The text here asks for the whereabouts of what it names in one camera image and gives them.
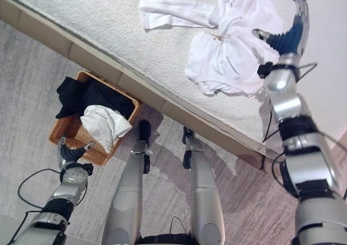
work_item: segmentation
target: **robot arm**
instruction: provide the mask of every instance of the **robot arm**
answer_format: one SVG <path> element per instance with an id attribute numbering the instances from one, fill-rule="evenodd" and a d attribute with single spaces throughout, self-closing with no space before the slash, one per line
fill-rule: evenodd
<path id="1" fill-rule="evenodd" d="M 347 206 L 340 195 L 341 177 L 323 135 L 297 93 L 298 67 L 309 31 L 309 9 L 306 0 L 294 1 L 297 13 L 288 32 L 252 32 L 280 54 L 276 65 L 266 65 L 264 90 L 283 140 L 286 160 L 280 163 L 280 171 L 284 187 L 299 198 L 292 244 L 347 244 Z"/>
<path id="2" fill-rule="evenodd" d="M 79 164 L 77 160 L 94 144 L 92 142 L 80 149 L 70 150 L 65 145 L 65 137 L 60 139 L 57 154 L 61 183 L 13 244 L 64 245 L 68 221 L 82 192 L 87 188 L 88 176 L 93 172 L 92 164 Z"/>

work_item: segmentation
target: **brown basket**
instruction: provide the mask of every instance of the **brown basket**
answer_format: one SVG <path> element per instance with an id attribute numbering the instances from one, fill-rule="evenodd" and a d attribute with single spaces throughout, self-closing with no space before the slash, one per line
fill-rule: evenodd
<path id="1" fill-rule="evenodd" d="M 93 78 L 104 85 L 108 86 L 111 89 L 114 89 L 116 92 L 119 92 L 120 94 L 126 96 L 129 98 L 132 103 L 135 106 L 134 111 L 130 115 L 128 121 L 130 124 L 133 125 L 133 122 L 135 120 L 135 117 L 140 111 L 142 103 L 138 101 L 137 99 L 131 97 L 130 95 L 126 94 L 124 91 L 114 87 L 110 83 L 106 82 L 105 80 L 89 73 L 84 70 L 81 70 L 78 72 L 76 76 L 76 80 L 85 82 L 89 78 Z M 65 117 L 62 119 L 58 119 L 55 123 L 55 126 L 50 133 L 49 141 L 51 141 L 54 144 L 57 144 L 61 138 L 61 136 L 65 133 L 66 135 L 66 144 L 69 148 L 79 148 L 87 143 L 93 141 L 94 139 L 89 135 L 88 131 L 82 126 L 82 122 L 80 120 L 80 117 L 78 115 L 73 115 L 69 117 Z M 111 153 L 106 153 L 104 148 L 97 142 L 96 145 L 94 145 L 91 149 L 89 149 L 84 155 L 83 158 L 89 160 L 93 164 L 97 165 L 105 165 L 107 161 L 110 160 L 110 158 L 114 155 L 115 151 L 117 150 L 122 138 L 118 138 L 114 142 L 113 149 L 111 150 Z"/>

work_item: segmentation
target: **beige wall tile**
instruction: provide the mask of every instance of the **beige wall tile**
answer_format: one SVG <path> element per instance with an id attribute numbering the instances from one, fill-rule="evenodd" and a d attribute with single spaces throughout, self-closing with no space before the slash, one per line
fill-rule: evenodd
<path id="1" fill-rule="evenodd" d="M 252 166 L 260 169 L 262 167 L 263 156 L 244 147 L 238 141 L 233 140 L 232 138 L 222 134 L 213 127 L 205 124 L 204 122 L 197 119 L 195 116 L 189 112 L 180 109 L 179 107 L 165 102 L 161 112 L 175 121 L 185 125 L 186 127 L 192 129 L 194 132 L 204 136 L 213 143 L 221 146 L 230 153 L 236 155 Z"/>
<path id="2" fill-rule="evenodd" d="M 69 57 L 72 42 L 24 11 L 20 15 L 18 30 L 47 45 L 57 53 Z"/>
<path id="3" fill-rule="evenodd" d="M 20 12 L 16 6 L 7 0 L 0 0 L 0 19 L 14 28 L 18 28 Z"/>
<path id="4" fill-rule="evenodd" d="M 93 74 L 103 78 L 113 85 L 117 85 L 122 75 L 121 71 L 97 58 L 95 55 L 91 54 L 75 43 L 73 43 L 71 46 L 69 59 L 90 70 Z"/>
<path id="5" fill-rule="evenodd" d="M 120 77 L 117 87 L 158 111 L 161 110 L 165 103 L 164 98 L 125 74 L 122 74 Z"/>

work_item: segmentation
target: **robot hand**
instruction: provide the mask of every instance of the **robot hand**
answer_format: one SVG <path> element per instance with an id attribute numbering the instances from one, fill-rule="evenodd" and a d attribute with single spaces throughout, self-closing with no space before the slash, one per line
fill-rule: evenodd
<path id="1" fill-rule="evenodd" d="M 254 29 L 252 34 L 266 41 L 273 49 L 278 51 L 282 60 L 278 64 L 298 66 L 304 53 L 307 38 L 309 36 L 309 8 L 306 0 L 293 0 L 297 5 L 292 28 L 285 34 L 272 35 L 260 29 Z"/>
<path id="2" fill-rule="evenodd" d="M 80 147 L 79 149 L 69 149 L 66 146 L 66 137 L 63 135 L 57 144 L 57 159 L 60 170 L 68 164 L 74 164 L 80 159 L 85 152 L 91 149 L 96 144 L 95 141 Z"/>

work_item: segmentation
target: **gray carpet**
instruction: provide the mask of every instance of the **gray carpet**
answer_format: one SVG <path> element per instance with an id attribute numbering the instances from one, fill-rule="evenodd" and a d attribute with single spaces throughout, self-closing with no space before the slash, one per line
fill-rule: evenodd
<path id="1" fill-rule="evenodd" d="M 33 209 L 17 197 L 17 187 L 33 172 L 57 169 L 56 146 L 47 138 L 60 110 L 56 88 L 81 69 L 46 46 L 0 22 L 0 212 L 22 218 Z M 151 172 L 144 176 L 142 235 L 167 233 L 172 216 L 189 228 L 190 172 L 182 168 L 183 126 L 144 106 L 138 119 L 152 125 Z M 85 200 L 75 209 L 67 233 L 100 242 L 108 207 L 125 166 L 136 127 L 103 167 L 89 178 Z M 226 244 L 282 245 L 294 236 L 296 200 L 270 176 L 199 137 L 216 174 Z M 23 196 L 44 205 L 58 175 L 44 172 L 23 186 Z M 174 221 L 173 233 L 183 232 Z"/>

